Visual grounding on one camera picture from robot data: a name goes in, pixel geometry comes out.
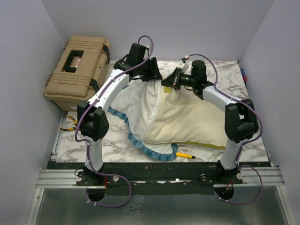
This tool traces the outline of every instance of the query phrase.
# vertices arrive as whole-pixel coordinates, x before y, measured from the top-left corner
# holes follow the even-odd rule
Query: yellow pliers
[[[77,127],[77,121],[72,117],[72,116],[67,116],[68,119],[72,120],[75,127],[70,127],[70,128],[60,128],[60,130],[63,130],[63,131],[73,131],[73,130],[76,130],[76,127]]]

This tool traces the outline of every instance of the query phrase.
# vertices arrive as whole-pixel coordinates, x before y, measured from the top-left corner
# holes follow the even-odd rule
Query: blue fabric edge
[[[129,122],[128,122],[128,117],[125,113],[119,112],[117,110],[114,110],[113,108],[109,107],[108,108],[108,112],[113,115],[113,116],[117,116],[119,117],[121,120],[124,120],[124,122],[128,125],[129,127]],[[151,150],[149,148],[147,148],[145,145],[143,145],[143,143],[141,141],[139,141],[131,132],[130,127],[129,127],[129,133],[127,138],[131,141],[131,143],[136,146],[137,148],[142,149],[142,151],[149,156],[150,158],[159,160],[159,161],[164,161],[164,162],[168,162],[168,161],[172,161],[174,159],[176,159],[176,153],[178,150],[178,146],[177,144],[171,144],[171,148],[173,150],[173,153],[171,154],[162,154],[162,153],[158,153],[154,150]]]

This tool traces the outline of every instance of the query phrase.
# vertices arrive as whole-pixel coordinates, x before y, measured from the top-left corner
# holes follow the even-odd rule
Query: tan plastic case
[[[46,82],[44,95],[62,110],[76,111],[101,88],[107,76],[110,44],[104,37],[72,36],[53,74]]]

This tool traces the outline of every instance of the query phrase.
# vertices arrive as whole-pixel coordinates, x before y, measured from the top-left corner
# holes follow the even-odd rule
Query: marble surface
[[[219,74],[218,88],[226,93],[245,99],[248,97],[245,84],[240,73],[237,61],[215,61],[215,66]],[[206,62],[208,79],[214,82],[216,79],[212,66]],[[159,61],[158,67],[163,77],[170,75],[180,64],[175,61]],[[68,115],[77,119],[76,112],[68,112]],[[104,162],[160,162],[145,155],[140,149],[136,148],[127,139],[128,127],[123,120],[107,113],[110,124],[107,135],[103,139],[103,160]],[[64,120],[63,127],[73,127],[73,122],[69,119]],[[85,144],[75,141],[75,131],[61,132],[57,147],[58,163],[65,162],[85,162]],[[178,145],[179,152],[196,156],[196,159],[187,159],[177,157],[172,162],[215,162],[218,161],[222,154],[222,150],[192,145]],[[268,157],[264,148],[262,139],[249,143],[245,146],[240,161],[268,161]]]

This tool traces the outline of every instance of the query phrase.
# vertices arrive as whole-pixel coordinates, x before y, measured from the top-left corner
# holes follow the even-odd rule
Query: gray wall
[[[0,7],[0,224],[25,224],[60,110],[43,96],[63,42],[39,0]]]
[[[128,53],[142,34],[155,43],[155,56],[178,60],[202,53],[240,60],[273,0],[42,0],[66,41],[73,34],[101,35],[112,58]]]
[[[279,164],[300,224],[300,1],[275,0],[241,67],[249,96],[262,116],[263,140]]]

